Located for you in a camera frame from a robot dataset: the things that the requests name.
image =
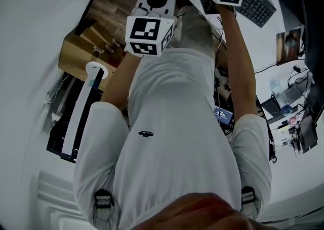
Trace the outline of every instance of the clear bottle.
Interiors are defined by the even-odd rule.
[[[270,90],[274,94],[284,116],[292,113],[292,107],[288,103],[285,91],[277,79],[270,81]]]

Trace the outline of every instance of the wooden floor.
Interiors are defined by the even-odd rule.
[[[105,29],[121,44],[125,43],[125,31],[127,16],[131,14],[137,0],[94,0],[86,18],[98,21]],[[188,0],[177,0],[177,10],[184,5],[191,5]],[[181,29],[176,29],[174,39],[171,42],[176,43],[181,37]],[[219,41],[214,38],[215,50]],[[226,50],[223,45],[220,47],[217,66],[227,70]]]

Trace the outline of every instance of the black logo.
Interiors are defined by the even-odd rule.
[[[153,136],[153,132],[141,131],[138,132],[138,135],[142,135],[143,137],[149,137],[149,136]]]

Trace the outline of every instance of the leg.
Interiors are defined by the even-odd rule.
[[[212,29],[196,7],[182,16],[181,40],[179,48],[194,49],[215,59]]]

